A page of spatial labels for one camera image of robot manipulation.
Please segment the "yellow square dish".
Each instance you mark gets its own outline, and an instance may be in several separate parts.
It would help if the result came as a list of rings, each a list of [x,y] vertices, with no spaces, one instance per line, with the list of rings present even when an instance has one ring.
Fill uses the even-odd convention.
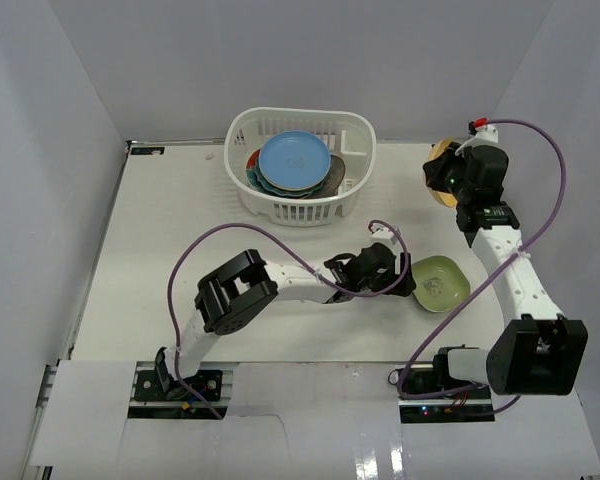
[[[459,146],[451,138],[444,138],[431,146],[423,164],[423,181],[427,190],[436,202],[447,208],[455,208],[458,204],[449,186],[453,168],[459,161],[455,154]]]

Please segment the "green square dish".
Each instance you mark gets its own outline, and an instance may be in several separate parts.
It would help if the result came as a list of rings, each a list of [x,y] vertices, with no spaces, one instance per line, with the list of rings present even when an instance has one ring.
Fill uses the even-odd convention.
[[[412,265],[412,274],[416,284],[413,294],[429,312],[449,312],[471,294],[469,280],[449,257],[436,255],[421,259]]]

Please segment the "grey deer pattern plate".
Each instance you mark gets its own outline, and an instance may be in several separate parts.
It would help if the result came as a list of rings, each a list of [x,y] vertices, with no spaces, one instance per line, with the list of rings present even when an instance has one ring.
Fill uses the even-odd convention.
[[[326,198],[337,195],[345,173],[346,166],[344,161],[340,157],[332,155],[331,166],[320,189],[320,196]]]

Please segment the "round yellow plate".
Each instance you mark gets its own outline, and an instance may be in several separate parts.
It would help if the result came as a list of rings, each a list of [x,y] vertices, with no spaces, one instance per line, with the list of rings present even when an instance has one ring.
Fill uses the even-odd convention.
[[[301,189],[301,190],[288,190],[288,189],[282,189],[280,187],[274,186],[273,184],[271,184],[270,182],[268,182],[266,179],[261,179],[260,180],[260,185],[263,187],[263,189],[271,194],[277,195],[277,196],[281,196],[281,197],[289,197],[289,198],[304,198],[304,197],[308,197],[311,194],[313,194],[314,192],[318,191],[319,189],[321,189],[324,186],[325,181],[321,181],[318,184],[306,188],[306,189]]]

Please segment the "round light blue plate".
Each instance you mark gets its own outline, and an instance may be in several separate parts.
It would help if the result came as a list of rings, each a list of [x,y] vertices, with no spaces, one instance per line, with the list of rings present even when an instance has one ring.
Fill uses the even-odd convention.
[[[260,149],[257,165],[264,179],[281,190],[316,186],[331,168],[331,154],[316,135],[298,130],[271,137]]]

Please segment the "teal scalloped plate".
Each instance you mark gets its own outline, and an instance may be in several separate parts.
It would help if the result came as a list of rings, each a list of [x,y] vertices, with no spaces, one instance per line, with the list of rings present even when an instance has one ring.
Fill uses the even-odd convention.
[[[251,186],[254,187],[257,191],[267,194],[267,195],[281,197],[281,196],[277,196],[277,195],[268,193],[263,189],[263,187],[260,185],[260,180],[264,179],[264,177],[261,175],[261,173],[259,172],[259,170],[256,167],[250,171],[246,170],[246,175],[247,175],[247,179],[249,180]]]

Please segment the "red teal floral plate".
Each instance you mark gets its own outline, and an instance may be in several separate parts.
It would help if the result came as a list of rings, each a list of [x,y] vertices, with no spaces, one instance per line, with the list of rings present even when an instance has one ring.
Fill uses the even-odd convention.
[[[257,161],[258,161],[258,158],[259,158],[259,154],[260,154],[260,150],[257,149],[256,151],[254,151],[250,155],[250,157],[249,157],[249,159],[247,160],[247,163],[246,163],[246,170],[247,171],[253,170],[255,168],[255,166],[257,164]]]

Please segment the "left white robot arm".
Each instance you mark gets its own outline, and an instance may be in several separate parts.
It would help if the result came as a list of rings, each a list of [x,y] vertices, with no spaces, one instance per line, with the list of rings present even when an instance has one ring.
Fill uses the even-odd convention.
[[[274,264],[255,249],[245,250],[199,280],[185,327],[176,317],[170,279],[167,308],[175,342],[156,354],[157,387],[169,400],[182,398],[190,389],[199,392],[194,376],[219,338],[245,328],[274,302],[330,305],[373,294],[406,298],[416,288],[410,255],[378,242],[357,255],[336,255],[324,267],[324,272],[312,272],[303,266]]]

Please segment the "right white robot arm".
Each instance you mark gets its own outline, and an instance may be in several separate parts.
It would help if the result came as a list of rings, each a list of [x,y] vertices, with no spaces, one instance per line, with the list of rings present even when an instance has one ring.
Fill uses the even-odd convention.
[[[468,383],[487,385],[498,395],[567,395],[587,344],[584,323],[563,314],[527,256],[520,223],[502,199],[508,165],[496,146],[461,147],[452,140],[434,144],[423,165],[426,186],[455,200],[456,224],[482,262],[504,320],[488,349],[439,351],[441,367],[431,384],[446,399]]]

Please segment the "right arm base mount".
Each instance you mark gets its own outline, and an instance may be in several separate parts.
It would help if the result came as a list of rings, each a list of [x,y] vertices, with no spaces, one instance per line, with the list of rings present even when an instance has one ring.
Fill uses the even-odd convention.
[[[399,390],[399,416],[403,425],[494,422],[488,387],[442,394],[464,388],[468,382],[437,376],[432,364],[416,365]]]

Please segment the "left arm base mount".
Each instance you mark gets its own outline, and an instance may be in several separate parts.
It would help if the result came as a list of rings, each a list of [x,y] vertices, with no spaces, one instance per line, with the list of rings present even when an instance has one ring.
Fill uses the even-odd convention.
[[[178,382],[164,392],[158,373],[148,368],[136,371],[127,417],[145,420],[219,420],[226,415],[231,387],[228,373],[201,370],[186,382],[212,405],[219,417]]]

